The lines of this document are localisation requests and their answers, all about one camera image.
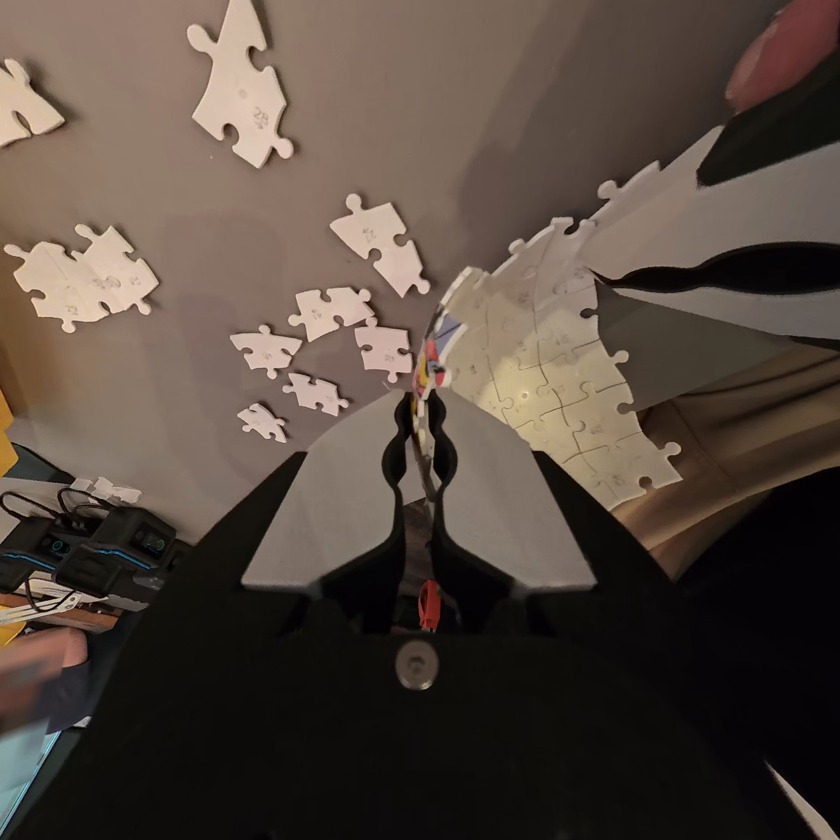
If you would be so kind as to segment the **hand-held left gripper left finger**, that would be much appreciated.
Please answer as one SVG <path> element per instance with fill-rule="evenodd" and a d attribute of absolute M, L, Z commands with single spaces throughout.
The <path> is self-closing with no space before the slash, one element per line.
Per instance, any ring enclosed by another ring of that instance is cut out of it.
<path fill-rule="evenodd" d="M 405 570 L 400 482 L 412 401 L 388 392 L 310 447 L 241 577 L 244 588 L 332 600 L 362 632 L 390 633 Z"/>

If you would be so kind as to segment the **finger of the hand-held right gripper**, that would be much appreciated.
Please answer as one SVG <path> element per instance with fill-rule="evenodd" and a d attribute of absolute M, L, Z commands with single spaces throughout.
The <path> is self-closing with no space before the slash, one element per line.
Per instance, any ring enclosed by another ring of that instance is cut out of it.
<path fill-rule="evenodd" d="M 694 268 L 755 246 L 839 242 L 839 144 L 712 186 L 697 168 L 723 126 L 661 170 L 641 205 L 599 235 L 590 266 L 620 280 L 654 267 Z"/>
<path fill-rule="evenodd" d="M 632 395 L 630 409 L 644 409 L 711 385 L 770 360 L 794 346 L 792 339 L 710 320 L 617 295 L 595 283 L 598 330 Z"/>

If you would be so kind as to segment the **white puzzle piece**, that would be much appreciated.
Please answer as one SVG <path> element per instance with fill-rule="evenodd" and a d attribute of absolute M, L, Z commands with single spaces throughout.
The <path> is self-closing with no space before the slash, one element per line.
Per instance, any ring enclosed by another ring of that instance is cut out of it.
<path fill-rule="evenodd" d="M 577 252 L 577 256 L 585 265 L 592 264 L 592 244 L 599 244 L 599 235 L 603 235 L 608 227 L 641 205 L 643 199 L 648 197 L 648 193 L 658 184 L 661 172 L 660 162 L 653 161 L 621 184 L 616 180 L 608 180 L 598 185 L 596 196 L 601 205 L 585 219 L 584 243 Z"/>

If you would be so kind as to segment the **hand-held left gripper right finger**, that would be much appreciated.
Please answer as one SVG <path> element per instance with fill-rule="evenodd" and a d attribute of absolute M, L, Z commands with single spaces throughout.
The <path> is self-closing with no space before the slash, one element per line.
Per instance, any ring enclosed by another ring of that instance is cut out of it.
<path fill-rule="evenodd" d="M 449 388 L 427 392 L 423 485 L 435 580 L 466 633 L 480 634 L 507 599 L 596 586 L 530 446 Z"/>

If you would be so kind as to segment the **two-piece joined puzzle strip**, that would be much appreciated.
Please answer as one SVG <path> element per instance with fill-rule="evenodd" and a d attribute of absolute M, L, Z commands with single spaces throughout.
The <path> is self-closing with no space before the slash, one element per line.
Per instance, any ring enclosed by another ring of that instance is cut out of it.
<path fill-rule="evenodd" d="M 26 69 L 2 59 L 1 147 L 56 130 L 65 123 L 60 112 L 35 89 Z"/>

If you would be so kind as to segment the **person's black top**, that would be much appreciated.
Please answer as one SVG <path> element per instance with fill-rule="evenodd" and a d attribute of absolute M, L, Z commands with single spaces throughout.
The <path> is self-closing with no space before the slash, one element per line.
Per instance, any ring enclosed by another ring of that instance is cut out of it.
<path fill-rule="evenodd" d="M 838 832 L 839 469 L 778 487 L 678 580 L 768 764 Z"/>

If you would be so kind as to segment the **person's right hand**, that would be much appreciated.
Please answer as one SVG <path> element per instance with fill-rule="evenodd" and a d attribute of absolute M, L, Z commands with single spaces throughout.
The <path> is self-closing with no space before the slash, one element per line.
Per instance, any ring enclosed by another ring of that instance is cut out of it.
<path fill-rule="evenodd" d="M 838 49 L 839 2 L 792 1 L 738 61 L 725 99 L 746 112 L 806 78 Z"/>

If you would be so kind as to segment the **three-piece joined puzzle strip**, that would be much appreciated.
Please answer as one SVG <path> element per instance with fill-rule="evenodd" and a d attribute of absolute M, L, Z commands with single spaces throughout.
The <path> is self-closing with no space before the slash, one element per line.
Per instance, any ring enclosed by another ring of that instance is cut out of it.
<path fill-rule="evenodd" d="M 130 309 L 150 315 L 150 297 L 161 282 L 144 259 L 133 257 L 130 241 L 114 226 L 97 232 L 78 224 L 75 231 L 87 240 L 83 251 L 50 241 L 29 249 L 3 246 L 19 262 L 13 276 L 35 315 L 57 321 L 65 333 Z"/>

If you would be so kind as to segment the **assembled white puzzle ball section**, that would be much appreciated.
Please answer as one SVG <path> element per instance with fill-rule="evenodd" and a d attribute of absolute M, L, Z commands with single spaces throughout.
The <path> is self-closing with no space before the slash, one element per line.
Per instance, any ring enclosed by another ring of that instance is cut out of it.
<path fill-rule="evenodd" d="M 443 295 L 414 377 L 419 451 L 434 453 L 427 403 L 449 389 L 542 451 L 606 510 L 681 481 L 676 443 L 643 432 L 624 350 L 599 331 L 595 274 L 579 257 L 595 223 L 556 217 L 492 272 L 466 267 Z"/>

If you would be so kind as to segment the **brown wooden desk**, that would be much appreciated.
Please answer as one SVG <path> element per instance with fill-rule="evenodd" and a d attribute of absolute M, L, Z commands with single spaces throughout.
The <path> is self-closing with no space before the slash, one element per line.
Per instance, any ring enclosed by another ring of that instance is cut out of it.
<path fill-rule="evenodd" d="M 29 618 L 27 625 L 33 628 L 70 627 L 99 635 L 111 630 L 123 613 L 124 610 L 110 605 L 82 605 L 52 616 Z"/>

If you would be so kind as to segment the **scattered loose puzzle pieces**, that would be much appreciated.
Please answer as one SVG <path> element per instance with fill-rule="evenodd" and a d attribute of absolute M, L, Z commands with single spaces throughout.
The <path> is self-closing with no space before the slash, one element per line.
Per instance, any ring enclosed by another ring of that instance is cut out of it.
<path fill-rule="evenodd" d="M 410 291 L 428 293 L 431 285 L 423 276 L 424 267 L 417 247 L 410 239 L 399 241 L 406 226 L 392 203 L 364 207 L 361 196 L 345 199 L 349 212 L 330 224 L 330 230 L 358 257 L 377 257 L 372 265 L 399 298 Z M 267 324 L 251 332 L 230 335 L 229 341 L 252 371 L 263 371 L 275 381 L 286 375 L 281 389 L 299 407 L 338 417 L 350 406 L 339 386 L 291 370 L 291 364 L 304 343 L 313 343 L 339 329 L 352 329 L 366 371 L 383 373 L 388 385 L 413 372 L 410 334 L 406 329 L 380 324 L 366 289 L 335 287 L 305 290 L 296 295 L 297 311 L 288 318 L 293 328 L 304 329 L 305 339 L 279 335 Z"/>

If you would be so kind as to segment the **black flat pad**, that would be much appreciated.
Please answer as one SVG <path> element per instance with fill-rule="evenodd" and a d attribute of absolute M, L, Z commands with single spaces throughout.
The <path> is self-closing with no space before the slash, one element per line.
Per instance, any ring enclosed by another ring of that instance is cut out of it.
<path fill-rule="evenodd" d="M 41 481 L 62 486 L 71 485 L 76 478 L 65 470 L 52 465 L 36 452 L 21 444 L 13 443 L 16 463 L 7 472 L 7 477 L 16 480 Z"/>

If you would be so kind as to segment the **yellow plastic bin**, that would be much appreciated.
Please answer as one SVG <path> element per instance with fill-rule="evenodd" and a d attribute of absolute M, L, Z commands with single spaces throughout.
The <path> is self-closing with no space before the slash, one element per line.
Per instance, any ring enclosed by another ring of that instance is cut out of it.
<path fill-rule="evenodd" d="M 5 398 L 3 391 L 0 393 L 0 409 L 1 409 L 1 470 L 0 476 L 3 478 L 8 471 L 13 468 L 18 462 L 18 453 L 8 436 L 8 430 L 14 422 L 14 415 L 10 409 L 9 404 Z"/>

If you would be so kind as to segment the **pile of clear plastic clips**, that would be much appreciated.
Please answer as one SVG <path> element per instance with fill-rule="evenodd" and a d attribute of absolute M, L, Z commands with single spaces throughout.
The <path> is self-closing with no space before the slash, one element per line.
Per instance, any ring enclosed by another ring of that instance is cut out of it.
<path fill-rule="evenodd" d="M 69 485 L 69 488 L 87 493 L 90 497 L 101 502 L 126 506 L 136 505 L 142 497 L 140 490 L 114 485 L 104 477 L 99 477 L 96 480 L 77 478 Z"/>

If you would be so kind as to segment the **small joined puzzle bit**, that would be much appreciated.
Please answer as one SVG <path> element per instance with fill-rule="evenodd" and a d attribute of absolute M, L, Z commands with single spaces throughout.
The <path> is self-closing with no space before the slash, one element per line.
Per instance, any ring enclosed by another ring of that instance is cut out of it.
<path fill-rule="evenodd" d="M 267 42 L 255 6 L 250 1 L 230 1 L 217 38 L 204 26 L 190 24 L 189 46 L 212 61 L 203 95 L 192 119 L 216 140 L 227 127 L 237 133 L 232 151 L 256 169 L 272 153 L 288 160 L 295 153 L 291 140 L 280 134 L 288 102 L 277 70 L 257 68 L 253 52 L 264 53 Z"/>

